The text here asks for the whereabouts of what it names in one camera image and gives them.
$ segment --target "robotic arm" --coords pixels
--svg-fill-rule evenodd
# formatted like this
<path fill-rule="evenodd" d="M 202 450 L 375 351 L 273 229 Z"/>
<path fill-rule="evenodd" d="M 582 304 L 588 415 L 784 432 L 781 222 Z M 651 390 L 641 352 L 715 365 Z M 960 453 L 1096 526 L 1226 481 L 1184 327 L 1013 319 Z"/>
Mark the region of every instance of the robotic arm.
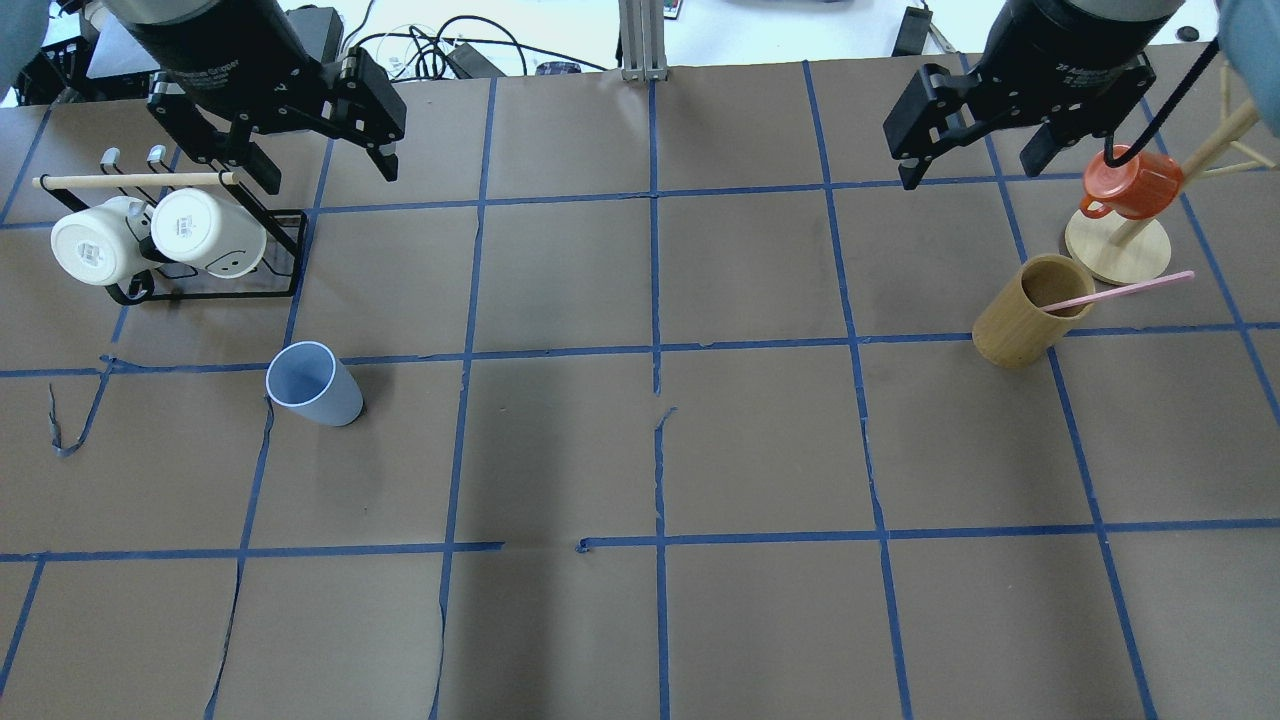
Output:
<path fill-rule="evenodd" d="M 884 120 L 902 187 L 915 188 L 934 159 L 992 131 L 1041 126 L 1021 151 L 1028 176 L 1082 137 L 1114 131 L 1156 79 L 1143 47 L 1181 4 L 1006 0 L 969 73 L 925 64 Z"/>
<path fill-rule="evenodd" d="M 388 181 L 398 174 L 404 101 L 361 47 L 321 64 L 302 47 L 275 0 L 106 0 L 160 64 L 147 109 L 200 163 L 243 168 L 266 192 L 280 170 L 253 133 L 312 129 L 366 149 Z M 230 123 L 214 128 L 197 109 Z"/>

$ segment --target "pink straw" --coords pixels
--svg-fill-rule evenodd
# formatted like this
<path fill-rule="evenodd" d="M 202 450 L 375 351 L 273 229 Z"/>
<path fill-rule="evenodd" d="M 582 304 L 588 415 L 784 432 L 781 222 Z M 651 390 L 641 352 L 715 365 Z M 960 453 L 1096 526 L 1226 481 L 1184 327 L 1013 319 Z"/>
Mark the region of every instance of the pink straw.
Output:
<path fill-rule="evenodd" d="M 1142 292 L 1144 290 L 1151 290 L 1153 287 L 1164 287 L 1166 284 L 1176 284 L 1180 282 L 1187 282 L 1196 278 L 1196 270 L 1183 270 L 1180 273 L 1174 273 L 1171 275 L 1165 275 L 1162 278 L 1156 278 L 1153 281 L 1144 281 L 1140 283 L 1133 283 L 1124 287 L 1117 287 L 1114 290 L 1105 290 L 1102 292 L 1094 292 L 1093 295 L 1085 295 L 1084 297 L 1075 297 L 1071 300 L 1064 300 L 1061 302 L 1055 302 L 1052 305 L 1044 305 L 1041 310 L 1046 313 L 1052 313 L 1055 310 L 1066 310 L 1068 307 L 1075 307 L 1076 305 L 1088 305 L 1089 302 L 1097 302 L 1100 300 L 1107 300 L 1108 297 L 1120 297 L 1121 295 L 1133 295 L 1135 292 Z"/>

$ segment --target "cup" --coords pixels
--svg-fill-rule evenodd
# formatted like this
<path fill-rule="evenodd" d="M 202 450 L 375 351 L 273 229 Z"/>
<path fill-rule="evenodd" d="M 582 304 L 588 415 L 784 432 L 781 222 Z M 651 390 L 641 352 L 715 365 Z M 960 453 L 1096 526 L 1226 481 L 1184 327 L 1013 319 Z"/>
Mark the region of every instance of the cup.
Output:
<path fill-rule="evenodd" d="M 1046 313 L 1044 305 L 1093 293 L 1093 275 L 1061 255 L 1028 260 L 973 324 L 978 352 L 1001 368 L 1025 368 L 1080 324 L 1093 304 Z"/>
<path fill-rule="evenodd" d="M 195 187 L 160 201 L 151 236 L 160 252 L 216 278 L 253 272 L 266 251 L 266 228 L 248 210 Z"/>
<path fill-rule="evenodd" d="M 266 395 L 321 425 L 351 424 L 365 407 L 360 386 L 333 351 L 310 340 L 294 342 L 266 368 Z"/>
<path fill-rule="evenodd" d="M 142 256 L 142 242 L 151 234 L 151 210 L 146 202 L 122 195 L 72 213 L 50 233 L 54 258 L 67 274 L 95 286 L 118 284 L 159 268 L 160 263 Z"/>
<path fill-rule="evenodd" d="M 1129 150 L 1117 145 L 1117 154 Z M 1183 169 L 1167 155 L 1139 152 L 1119 168 L 1112 168 L 1098 152 L 1084 169 L 1084 199 L 1080 213 L 1097 220 L 1115 210 L 1121 218 L 1155 218 L 1178 197 L 1183 188 Z"/>

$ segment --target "power adapter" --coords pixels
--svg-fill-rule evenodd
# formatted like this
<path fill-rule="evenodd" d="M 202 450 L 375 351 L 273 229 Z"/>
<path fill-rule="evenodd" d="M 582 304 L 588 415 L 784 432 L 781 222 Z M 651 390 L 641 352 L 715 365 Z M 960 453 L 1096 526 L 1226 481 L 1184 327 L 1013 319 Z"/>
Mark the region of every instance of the power adapter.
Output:
<path fill-rule="evenodd" d="M 467 42 L 458 44 L 452 53 L 445 55 L 444 61 L 449 64 L 449 69 L 458 76 L 458 79 L 507 77 L 498 69 L 498 65 L 490 63 L 489 58 L 481 55 Z"/>
<path fill-rule="evenodd" d="M 897 28 L 897 40 L 893 41 L 893 56 L 924 53 L 931 23 L 933 23 L 933 10 L 908 8 L 902 14 L 902 24 Z"/>

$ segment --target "white mug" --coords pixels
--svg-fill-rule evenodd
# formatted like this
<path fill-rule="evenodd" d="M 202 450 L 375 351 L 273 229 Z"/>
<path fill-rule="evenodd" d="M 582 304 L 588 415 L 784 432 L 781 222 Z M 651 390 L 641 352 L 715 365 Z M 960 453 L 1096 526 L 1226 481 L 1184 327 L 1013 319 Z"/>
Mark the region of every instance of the white mug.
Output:
<path fill-rule="evenodd" d="M 116 284 L 160 266 L 142 256 L 142 241 L 150 234 L 151 222 L 150 205 L 122 195 L 58 220 L 49 243 L 70 277 L 86 284 Z"/>
<path fill-rule="evenodd" d="M 160 200 L 151 225 L 160 252 L 216 278 L 253 272 L 266 251 L 266 228 L 248 210 L 195 187 Z"/>

